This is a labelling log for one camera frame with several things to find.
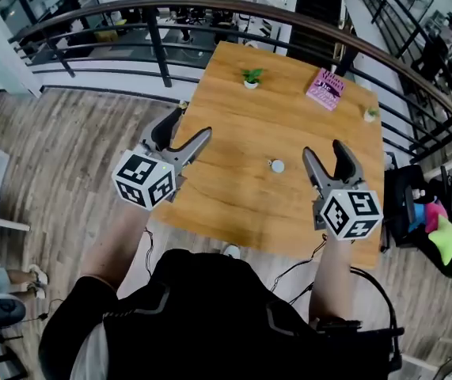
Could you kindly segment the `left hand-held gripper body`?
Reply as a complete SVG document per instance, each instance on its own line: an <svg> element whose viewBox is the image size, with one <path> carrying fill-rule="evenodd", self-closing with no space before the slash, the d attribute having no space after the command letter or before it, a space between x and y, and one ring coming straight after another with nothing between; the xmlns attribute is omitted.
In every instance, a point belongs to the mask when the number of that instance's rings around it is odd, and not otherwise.
<svg viewBox="0 0 452 380"><path fill-rule="evenodd" d="M188 160L185 145L158 150L143 140L125 150L112 171L112 181L120 198L146 211L163 201L174 201L185 177L182 170Z"/></svg>

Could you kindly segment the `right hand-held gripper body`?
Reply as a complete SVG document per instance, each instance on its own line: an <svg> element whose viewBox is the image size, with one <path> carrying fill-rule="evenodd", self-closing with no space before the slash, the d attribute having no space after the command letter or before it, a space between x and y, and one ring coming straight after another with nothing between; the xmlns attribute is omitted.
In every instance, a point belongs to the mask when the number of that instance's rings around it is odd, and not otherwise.
<svg viewBox="0 0 452 380"><path fill-rule="evenodd" d="M368 238L382 218L378 194L364 180L326 184L313 202L315 230L327 230L337 240Z"/></svg>

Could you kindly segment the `person's left forearm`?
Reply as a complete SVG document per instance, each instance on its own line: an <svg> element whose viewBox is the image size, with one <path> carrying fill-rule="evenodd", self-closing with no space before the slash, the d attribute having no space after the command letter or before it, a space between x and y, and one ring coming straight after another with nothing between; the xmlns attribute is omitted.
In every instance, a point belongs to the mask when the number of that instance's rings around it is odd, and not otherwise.
<svg viewBox="0 0 452 380"><path fill-rule="evenodd" d="M86 251L81 276L94 277L117 291L135 258L150 212L127 203Z"/></svg>

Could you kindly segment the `person's right forearm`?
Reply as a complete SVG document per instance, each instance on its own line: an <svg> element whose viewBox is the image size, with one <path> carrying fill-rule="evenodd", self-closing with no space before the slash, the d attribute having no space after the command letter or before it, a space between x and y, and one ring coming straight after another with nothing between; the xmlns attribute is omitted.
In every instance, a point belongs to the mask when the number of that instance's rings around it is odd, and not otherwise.
<svg viewBox="0 0 452 380"><path fill-rule="evenodd" d="M349 319L352 309L351 242L332 234L321 255L309 302L309 322Z"/></svg>

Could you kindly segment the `black office chair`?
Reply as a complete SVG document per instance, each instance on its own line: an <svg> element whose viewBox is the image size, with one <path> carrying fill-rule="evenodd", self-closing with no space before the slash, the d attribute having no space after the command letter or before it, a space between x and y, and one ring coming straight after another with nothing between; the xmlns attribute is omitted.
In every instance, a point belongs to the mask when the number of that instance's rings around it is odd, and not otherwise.
<svg viewBox="0 0 452 380"><path fill-rule="evenodd" d="M408 232L414 221L414 204L439 200L445 207L452 223L452 175L441 168L441 176L430 180L424 178L418 165L409 165L385 172L384 220L386 239L393 240L399 248L418 249L440 272L452 278L452 260L444 266L436 246L428 239L425 226Z"/></svg>

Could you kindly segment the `blue cushion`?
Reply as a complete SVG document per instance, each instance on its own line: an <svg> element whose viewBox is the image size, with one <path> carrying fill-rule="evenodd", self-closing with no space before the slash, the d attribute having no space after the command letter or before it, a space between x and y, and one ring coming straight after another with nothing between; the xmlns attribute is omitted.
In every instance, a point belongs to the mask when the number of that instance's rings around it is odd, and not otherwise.
<svg viewBox="0 0 452 380"><path fill-rule="evenodd" d="M416 230L419 226L426 225L425 205L420 203L414 204L414 221L410 223L408 232Z"/></svg>

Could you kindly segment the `pink book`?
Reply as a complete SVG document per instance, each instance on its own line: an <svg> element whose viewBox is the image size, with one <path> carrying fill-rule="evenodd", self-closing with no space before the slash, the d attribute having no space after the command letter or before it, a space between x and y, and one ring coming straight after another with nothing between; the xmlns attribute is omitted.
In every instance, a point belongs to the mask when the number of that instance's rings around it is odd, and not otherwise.
<svg viewBox="0 0 452 380"><path fill-rule="evenodd" d="M345 89L344 82L334 73L321 68L310 83L306 96L329 111L333 111Z"/></svg>

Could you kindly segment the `pink cushion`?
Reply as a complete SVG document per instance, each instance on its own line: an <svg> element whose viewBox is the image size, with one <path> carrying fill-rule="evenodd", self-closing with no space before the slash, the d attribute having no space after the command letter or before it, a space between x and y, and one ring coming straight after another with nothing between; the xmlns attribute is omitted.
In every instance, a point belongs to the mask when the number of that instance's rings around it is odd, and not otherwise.
<svg viewBox="0 0 452 380"><path fill-rule="evenodd" d="M440 216L444 217L445 219L448 218L445 207L438 199L434 202L427 203L424 206L424 212L425 212L425 232L427 234L430 234L438 229Z"/></svg>

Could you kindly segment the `potted plant in white pot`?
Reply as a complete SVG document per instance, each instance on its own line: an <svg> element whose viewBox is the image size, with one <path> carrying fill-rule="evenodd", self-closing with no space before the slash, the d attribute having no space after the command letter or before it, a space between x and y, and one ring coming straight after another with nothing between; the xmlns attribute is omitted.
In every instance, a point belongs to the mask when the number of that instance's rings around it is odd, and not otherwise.
<svg viewBox="0 0 452 380"><path fill-rule="evenodd" d="M244 86L247 89L255 89L261 83L260 78L263 71L264 70L262 68L243 70L241 75L244 78Z"/></svg>

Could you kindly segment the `black railing with wooden handrail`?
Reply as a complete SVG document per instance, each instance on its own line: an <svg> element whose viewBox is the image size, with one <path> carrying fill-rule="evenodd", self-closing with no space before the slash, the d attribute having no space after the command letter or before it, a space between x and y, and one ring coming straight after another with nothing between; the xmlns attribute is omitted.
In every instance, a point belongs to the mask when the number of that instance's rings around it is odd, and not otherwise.
<svg viewBox="0 0 452 380"><path fill-rule="evenodd" d="M173 30L217 34L227 41L263 43L283 48L300 62L342 70L369 82L401 101L395 108L385 99L378 107L382 127L391 136L384 142L420 162L452 142L452 97L441 93L399 59L350 33L300 13L274 6L239 0L121 0L82 8L25 27L8 41L23 59L34 59L50 52L63 71L74 74L71 62L87 61L94 48L113 48L117 42L103 43L99 32L146 31L146 40L131 42L133 48L152 48L151 62L158 64L158 75L166 86L174 76L169 66L191 67L168 57L167 50L197 51L211 55L206 44L169 42ZM400 87L392 87L380 77L360 70L351 60L335 58L317 49L327 43L355 54L363 54L395 73Z"/></svg>

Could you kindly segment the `green star cushion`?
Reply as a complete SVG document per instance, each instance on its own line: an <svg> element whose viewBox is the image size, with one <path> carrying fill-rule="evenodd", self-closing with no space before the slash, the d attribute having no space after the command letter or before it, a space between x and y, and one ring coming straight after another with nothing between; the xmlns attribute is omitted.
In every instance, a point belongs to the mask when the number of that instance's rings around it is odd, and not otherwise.
<svg viewBox="0 0 452 380"><path fill-rule="evenodd" d="M437 229L430 232L428 239L436 246L444 266L452 260L452 223L448 218L439 215Z"/></svg>

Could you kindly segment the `person's black shirt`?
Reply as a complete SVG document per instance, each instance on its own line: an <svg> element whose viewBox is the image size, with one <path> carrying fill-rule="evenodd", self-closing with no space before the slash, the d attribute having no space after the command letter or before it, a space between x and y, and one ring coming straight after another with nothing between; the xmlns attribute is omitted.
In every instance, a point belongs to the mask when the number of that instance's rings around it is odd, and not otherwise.
<svg viewBox="0 0 452 380"><path fill-rule="evenodd" d="M383 331L319 333L244 261L171 249L126 298L83 276L47 323L46 380L387 380Z"/></svg>

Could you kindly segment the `grey round-faced device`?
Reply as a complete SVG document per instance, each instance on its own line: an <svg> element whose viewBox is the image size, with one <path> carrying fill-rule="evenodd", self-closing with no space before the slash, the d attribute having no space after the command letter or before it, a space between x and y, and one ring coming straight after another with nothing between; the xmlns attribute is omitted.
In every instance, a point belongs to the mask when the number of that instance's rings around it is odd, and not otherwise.
<svg viewBox="0 0 452 380"><path fill-rule="evenodd" d="M21 322L26 315L25 304L12 294L0 294L0 329Z"/></svg>

